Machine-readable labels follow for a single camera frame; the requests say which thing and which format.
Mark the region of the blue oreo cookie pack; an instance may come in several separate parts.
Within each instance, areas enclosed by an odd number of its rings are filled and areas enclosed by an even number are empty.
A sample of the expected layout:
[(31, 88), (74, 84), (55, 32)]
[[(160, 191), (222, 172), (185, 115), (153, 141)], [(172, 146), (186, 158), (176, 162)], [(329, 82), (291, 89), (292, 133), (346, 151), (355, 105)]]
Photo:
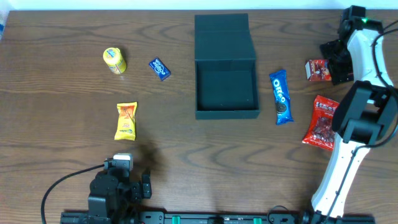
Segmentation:
[(277, 115), (276, 125), (293, 122), (294, 119), (291, 113), (286, 70), (279, 70), (278, 72), (270, 74), (269, 77), (275, 99), (275, 110)]

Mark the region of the blue eclipse mint box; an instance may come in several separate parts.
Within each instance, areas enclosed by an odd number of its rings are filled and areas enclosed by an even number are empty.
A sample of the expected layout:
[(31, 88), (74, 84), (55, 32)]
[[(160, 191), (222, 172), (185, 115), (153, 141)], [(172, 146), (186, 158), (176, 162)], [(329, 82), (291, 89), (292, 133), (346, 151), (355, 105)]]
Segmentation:
[(169, 76), (171, 76), (171, 71), (165, 66), (165, 64), (158, 57), (151, 60), (149, 62), (149, 66), (161, 81), (164, 81)]

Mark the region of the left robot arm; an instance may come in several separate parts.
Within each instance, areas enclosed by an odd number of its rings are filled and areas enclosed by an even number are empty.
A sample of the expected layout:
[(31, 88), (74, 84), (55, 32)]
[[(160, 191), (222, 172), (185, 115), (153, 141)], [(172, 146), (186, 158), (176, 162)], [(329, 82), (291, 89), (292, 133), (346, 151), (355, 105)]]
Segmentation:
[(96, 175), (90, 183), (87, 223), (140, 222), (134, 206), (152, 196), (150, 170), (146, 169), (136, 182), (130, 180), (130, 173), (129, 169), (111, 168)]

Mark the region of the red hacks sweets bag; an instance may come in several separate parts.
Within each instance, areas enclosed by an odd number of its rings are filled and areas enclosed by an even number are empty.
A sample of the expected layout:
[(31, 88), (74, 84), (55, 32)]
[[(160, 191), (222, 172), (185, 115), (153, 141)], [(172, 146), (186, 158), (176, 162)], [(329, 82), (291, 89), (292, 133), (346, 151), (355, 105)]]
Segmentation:
[(322, 149), (332, 151), (335, 132), (332, 130), (333, 114), (339, 103), (317, 95), (313, 102), (312, 120), (302, 142)]

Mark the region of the red hello panda box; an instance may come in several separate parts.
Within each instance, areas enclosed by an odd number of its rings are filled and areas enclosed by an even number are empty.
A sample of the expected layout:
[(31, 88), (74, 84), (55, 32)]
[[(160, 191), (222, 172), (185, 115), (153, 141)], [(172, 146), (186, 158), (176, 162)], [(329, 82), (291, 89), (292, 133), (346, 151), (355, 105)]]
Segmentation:
[(305, 64), (307, 80), (312, 82), (331, 81), (328, 62), (325, 59), (307, 60)]

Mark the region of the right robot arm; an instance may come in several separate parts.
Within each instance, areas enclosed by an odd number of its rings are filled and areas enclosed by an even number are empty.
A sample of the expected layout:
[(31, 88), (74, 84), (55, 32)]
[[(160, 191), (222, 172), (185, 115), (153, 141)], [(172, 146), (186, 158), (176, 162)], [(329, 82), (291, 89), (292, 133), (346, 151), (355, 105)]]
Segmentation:
[(397, 133), (397, 88), (388, 76), (382, 43), (393, 33), (366, 8), (343, 10), (338, 39), (320, 46), (329, 61), (332, 82), (353, 75), (353, 86), (334, 112), (334, 148), (322, 182), (312, 197), (310, 223), (369, 223), (369, 217), (345, 218), (344, 205), (361, 161)]

